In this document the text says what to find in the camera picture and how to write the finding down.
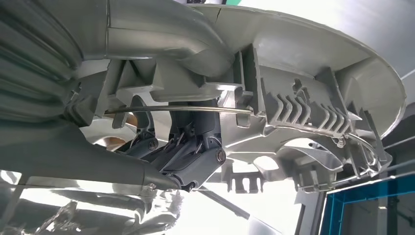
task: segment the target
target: metal tube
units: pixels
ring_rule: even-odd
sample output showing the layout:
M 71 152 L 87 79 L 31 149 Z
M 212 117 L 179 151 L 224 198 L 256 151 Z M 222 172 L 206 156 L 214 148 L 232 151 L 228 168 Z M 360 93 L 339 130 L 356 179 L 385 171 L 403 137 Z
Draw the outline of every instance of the metal tube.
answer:
M 398 142 L 396 142 L 396 143 L 393 143 L 393 144 L 391 144 L 391 145 L 388 145 L 388 146 L 384 147 L 384 149 L 386 150 L 386 149 L 388 149 L 388 148 L 395 147 L 395 146 L 397 146 L 397 145 L 400 145 L 400 144 L 402 144 L 402 143 L 405 143 L 405 142 L 411 141 L 411 140 L 413 140 L 413 139 L 415 139 L 415 136 L 412 136 L 412 137 L 406 138 L 406 139 L 404 139 L 404 140 L 398 141 Z
M 249 217 L 251 216 L 248 212 L 244 211 L 243 209 L 239 208 L 238 206 L 236 206 L 232 202 L 226 200 L 225 198 L 219 196 L 218 194 L 210 191 L 208 188 L 206 188 L 204 186 L 201 186 L 198 189 L 198 192 L 203 194 L 204 196 L 212 199 L 213 201 L 219 203 L 220 205 L 224 206 L 225 208 L 229 209 L 230 211 L 235 213 L 236 216 L 240 216 L 244 219 L 249 219 Z
M 134 113 L 134 112 L 149 112 L 149 111 L 203 111 L 203 112 L 219 112 L 219 113 L 231 113 L 231 114 L 248 114 L 253 115 L 253 112 L 248 109 L 234 109 L 234 108 L 222 108 L 222 107 L 204 107 L 204 106 L 178 106 L 178 105 L 165 105 L 165 106 L 140 106 L 140 107 L 126 107 L 118 109 L 109 109 L 105 111 L 105 114 L 118 114 L 118 113 Z
M 345 134 L 345 137 L 358 142 L 359 144 L 366 147 L 372 153 L 372 156 L 370 156 L 370 158 L 372 158 L 372 162 L 369 162 L 369 160 L 365 157 L 368 165 L 375 165 L 377 163 L 378 159 L 376 158 L 377 157 L 376 150 L 373 148 L 373 146 L 370 143 L 368 143 L 366 140 L 352 133 Z

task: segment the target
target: metal structure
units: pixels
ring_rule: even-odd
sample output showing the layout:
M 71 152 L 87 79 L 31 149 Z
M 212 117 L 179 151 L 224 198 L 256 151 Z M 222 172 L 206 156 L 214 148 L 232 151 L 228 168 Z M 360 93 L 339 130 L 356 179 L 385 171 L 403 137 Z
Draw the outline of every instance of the metal structure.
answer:
M 403 116 L 402 82 L 372 49 L 324 25 L 169 0 L 1 1 L 0 11 L 0 167 L 20 173 L 20 185 L 47 177 L 189 191 L 233 158 L 312 192 L 392 161 L 381 138 Z M 125 144 L 92 145 L 106 137 Z

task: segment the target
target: gray painted metal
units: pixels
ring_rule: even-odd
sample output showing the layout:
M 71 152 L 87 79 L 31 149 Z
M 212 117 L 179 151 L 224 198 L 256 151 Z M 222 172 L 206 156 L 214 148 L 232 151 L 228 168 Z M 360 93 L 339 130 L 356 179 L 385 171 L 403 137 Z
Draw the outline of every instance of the gray painted metal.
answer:
M 359 104 L 372 114 L 380 136 L 387 135 L 402 118 L 406 96 L 399 76 L 376 52 L 349 35 L 281 12 L 217 5 L 194 7 L 215 22 L 218 33 L 233 51 L 253 43 L 262 66 L 310 78 L 330 67 L 338 77 L 346 106 L 354 99 L 349 96 L 352 91 L 362 91 Z M 349 80 L 342 76 L 353 77 L 360 89 L 340 84 Z
M 243 0 L 239 5 L 274 10 L 326 25 L 368 45 L 399 74 L 408 104 L 415 101 L 415 2 L 408 0 Z

